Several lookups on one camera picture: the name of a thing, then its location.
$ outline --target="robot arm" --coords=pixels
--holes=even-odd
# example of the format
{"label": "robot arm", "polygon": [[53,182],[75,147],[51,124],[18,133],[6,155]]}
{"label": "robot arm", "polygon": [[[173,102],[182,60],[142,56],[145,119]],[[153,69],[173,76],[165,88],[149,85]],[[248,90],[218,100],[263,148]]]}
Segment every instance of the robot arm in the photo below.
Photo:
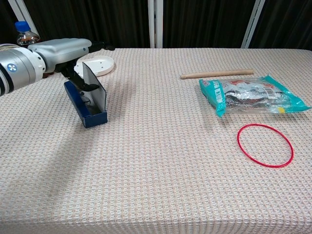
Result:
{"label": "robot arm", "polygon": [[100,49],[114,50],[104,42],[87,39],[55,39],[26,48],[14,48],[0,52],[0,96],[42,79],[43,73],[61,72],[83,91],[98,88],[86,84],[74,71],[77,60]]}

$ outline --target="wooden stick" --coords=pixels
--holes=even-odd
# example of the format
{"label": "wooden stick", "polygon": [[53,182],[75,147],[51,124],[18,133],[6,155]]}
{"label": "wooden stick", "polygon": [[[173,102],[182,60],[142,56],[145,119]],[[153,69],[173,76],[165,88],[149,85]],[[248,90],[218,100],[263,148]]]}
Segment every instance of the wooden stick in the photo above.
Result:
{"label": "wooden stick", "polygon": [[186,79],[186,78],[202,78],[202,77],[237,76],[237,75],[251,75],[253,73],[254,73],[253,69],[218,71],[218,72],[199,72],[199,73],[183,74],[180,76],[180,78]]}

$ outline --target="table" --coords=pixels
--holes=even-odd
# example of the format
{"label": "table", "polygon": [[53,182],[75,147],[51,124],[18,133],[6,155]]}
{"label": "table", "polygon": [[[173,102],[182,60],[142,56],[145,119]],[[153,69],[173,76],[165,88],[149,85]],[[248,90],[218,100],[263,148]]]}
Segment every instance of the table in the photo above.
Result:
{"label": "table", "polygon": [[[253,68],[311,106],[311,51],[116,49],[85,58],[94,55],[116,63],[99,78],[107,124],[82,126],[60,74],[0,98],[0,233],[312,232],[312,111],[220,119],[198,79],[179,79]],[[243,155],[236,134],[253,122],[289,138],[289,166]],[[290,156],[269,130],[250,129],[242,141],[267,163]]]}

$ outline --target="plastic bottle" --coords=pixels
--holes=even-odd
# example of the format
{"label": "plastic bottle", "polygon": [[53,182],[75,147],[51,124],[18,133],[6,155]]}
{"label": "plastic bottle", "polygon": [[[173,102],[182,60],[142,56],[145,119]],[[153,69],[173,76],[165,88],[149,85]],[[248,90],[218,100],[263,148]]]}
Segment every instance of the plastic bottle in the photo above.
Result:
{"label": "plastic bottle", "polygon": [[19,46],[27,48],[30,44],[40,42],[40,37],[36,33],[30,30],[30,27],[26,21],[18,21],[15,23],[15,27],[19,32],[17,38],[17,44]]}

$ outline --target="black curtain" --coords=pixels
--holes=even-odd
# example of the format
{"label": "black curtain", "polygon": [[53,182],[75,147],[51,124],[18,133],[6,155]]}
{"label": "black curtain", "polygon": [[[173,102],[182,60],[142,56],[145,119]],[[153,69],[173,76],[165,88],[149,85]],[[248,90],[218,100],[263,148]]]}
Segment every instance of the black curtain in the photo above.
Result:
{"label": "black curtain", "polygon": [[43,40],[86,38],[150,47],[147,0],[24,0]]}
{"label": "black curtain", "polygon": [[18,32],[14,23],[18,21],[7,0],[0,0],[0,44],[16,44]]}
{"label": "black curtain", "polygon": [[255,0],[164,0],[163,46],[240,48]]}
{"label": "black curtain", "polygon": [[312,50],[312,0],[266,0],[250,48]]}

